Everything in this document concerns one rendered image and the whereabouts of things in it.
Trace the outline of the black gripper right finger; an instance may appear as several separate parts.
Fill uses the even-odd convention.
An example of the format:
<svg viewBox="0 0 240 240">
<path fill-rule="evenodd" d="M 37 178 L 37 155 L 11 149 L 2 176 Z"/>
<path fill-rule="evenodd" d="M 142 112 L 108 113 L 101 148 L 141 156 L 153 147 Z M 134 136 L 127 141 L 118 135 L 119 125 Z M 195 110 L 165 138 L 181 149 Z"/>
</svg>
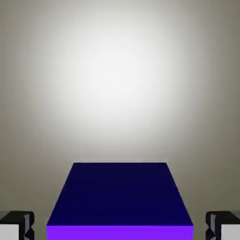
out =
<svg viewBox="0 0 240 240">
<path fill-rule="evenodd" d="M 206 240 L 240 240 L 240 211 L 208 211 Z"/>
</svg>

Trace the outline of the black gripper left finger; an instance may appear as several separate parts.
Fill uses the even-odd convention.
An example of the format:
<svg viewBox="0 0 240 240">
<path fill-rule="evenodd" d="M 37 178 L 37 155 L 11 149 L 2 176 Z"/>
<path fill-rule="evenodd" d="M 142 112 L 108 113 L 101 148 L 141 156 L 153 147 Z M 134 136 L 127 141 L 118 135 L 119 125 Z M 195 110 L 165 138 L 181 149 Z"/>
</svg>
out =
<svg viewBox="0 0 240 240">
<path fill-rule="evenodd" d="M 0 211 L 0 240 L 35 240 L 32 211 Z"/>
</svg>

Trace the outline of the large purple box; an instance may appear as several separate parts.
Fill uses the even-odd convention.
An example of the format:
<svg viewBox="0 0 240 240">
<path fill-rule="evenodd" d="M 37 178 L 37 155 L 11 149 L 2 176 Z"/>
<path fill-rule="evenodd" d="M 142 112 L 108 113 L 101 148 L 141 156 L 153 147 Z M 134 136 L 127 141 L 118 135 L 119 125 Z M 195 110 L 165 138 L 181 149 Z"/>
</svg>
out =
<svg viewBox="0 0 240 240">
<path fill-rule="evenodd" d="M 193 240 L 166 163 L 74 163 L 47 240 Z"/>
</svg>

